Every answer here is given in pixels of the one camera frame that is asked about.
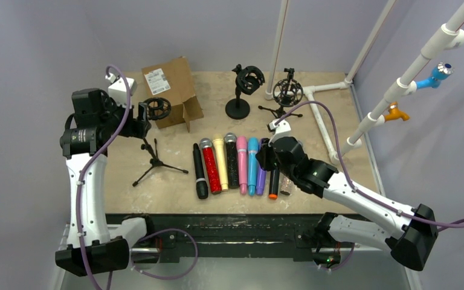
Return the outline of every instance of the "table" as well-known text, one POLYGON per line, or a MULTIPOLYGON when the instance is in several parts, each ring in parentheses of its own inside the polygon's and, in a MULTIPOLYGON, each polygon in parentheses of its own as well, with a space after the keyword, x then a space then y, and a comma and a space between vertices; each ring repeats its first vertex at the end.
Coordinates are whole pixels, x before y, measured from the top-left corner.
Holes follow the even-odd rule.
MULTIPOLYGON (((140 72, 128 72, 138 82, 133 96, 137 104, 146 99, 143 77, 140 72)), ((276 109, 274 101, 264 99, 265 85, 251 96, 242 97, 250 104, 250 115, 243 120, 232 120, 225 114, 225 104, 234 98, 234 72, 193 72, 195 90, 205 117, 191 122, 191 132, 185 124, 158 129, 152 122, 147 135, 149 143, 158 140, 159 158, 167 164, 189 170, 189 174, 167 168, 153 169, 137 187, 132 183, 150 166, 150 155, 140 150, 142 141, 135 138, 118 137, 109 147, 108 165, 105 176, 105 199, 107 213, 352 213, 348 208, 314 195, 301 192, 297 188, 290 196, 279 195, 275 201, 263 196, 242 196, 239 189, 229 190, 219 195, 209 195, 200 200, 195 191, 193 165, 193 143, 201 138, 211 138, 213 134, 225 135, 233 132, 237 136, 269 137, 266 124, 273 120, 268 111, 261 111, 258 105, 276 109)), ((278 73, 275 80, 285 77, 278 73)), ((325 85, 344 79, 342 72, 296 72, 295 79, 303 86, 325 85)), ((326 104, 335 117, 341 144, 353 133, 358 125, 358 115, 349 89, 318 92, 314 98, 326 104)), ((292 135, 303 142, 303 148, 310 158, 330 162, 326 146, 312 115, 310 106, 296 111, 302 118, 289 117, 292 135)), ((324 122, 332 134, 330 120, 321 110, 324 122)), ((365 145, 349 152, 345 158, 351 177, 358 183, 377 192, 372 165, 365 145)))

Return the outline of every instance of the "pink microphone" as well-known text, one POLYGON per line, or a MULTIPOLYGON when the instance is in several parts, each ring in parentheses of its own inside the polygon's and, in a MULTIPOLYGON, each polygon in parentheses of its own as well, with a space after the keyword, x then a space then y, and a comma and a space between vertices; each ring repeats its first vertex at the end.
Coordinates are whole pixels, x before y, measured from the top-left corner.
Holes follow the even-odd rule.
POLYGON ((239 186, 242 195, 248 192, 248 152, 247 138, 237 138, 237 163, 239 165, 239 186))

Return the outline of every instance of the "blue faucet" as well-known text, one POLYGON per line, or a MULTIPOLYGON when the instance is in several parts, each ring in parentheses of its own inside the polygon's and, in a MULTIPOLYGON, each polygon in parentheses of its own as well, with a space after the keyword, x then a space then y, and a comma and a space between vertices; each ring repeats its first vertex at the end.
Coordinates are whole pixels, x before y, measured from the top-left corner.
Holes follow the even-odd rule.
POLYGON ((454 68, 449 63, 440 62, 432 71, 429 78, 415 82, 417 89, 438 88, 440 83, 447 79, 454 72, 454 68))

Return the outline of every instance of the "orange faucet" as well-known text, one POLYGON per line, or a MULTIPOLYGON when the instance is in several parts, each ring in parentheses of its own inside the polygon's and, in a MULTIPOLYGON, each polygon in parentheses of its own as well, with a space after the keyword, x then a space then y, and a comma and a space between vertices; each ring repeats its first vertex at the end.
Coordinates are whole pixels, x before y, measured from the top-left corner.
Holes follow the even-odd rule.
POLYGON ((385 115, 384 117, 385 122, 397 119, 403 119, 403 121, 407 121, 410 119, 410 116, 408 116, 407 113, 398 109, 398 103, 396 101, 388 106, 388 115, 385 115))

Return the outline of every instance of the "round stand base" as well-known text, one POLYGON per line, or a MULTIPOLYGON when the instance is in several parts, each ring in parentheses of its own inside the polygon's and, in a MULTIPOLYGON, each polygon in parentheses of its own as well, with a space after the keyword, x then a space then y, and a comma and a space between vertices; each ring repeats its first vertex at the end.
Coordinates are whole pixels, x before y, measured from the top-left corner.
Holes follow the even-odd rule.
POLYGON ((225 113, 227 113, 227 116, 235 120, 246 118, 250 113, 250 105, 242 98, 239 99, 239 106, 236 106, 236 102, 236 99, 228 101, 225 106, 225 113))

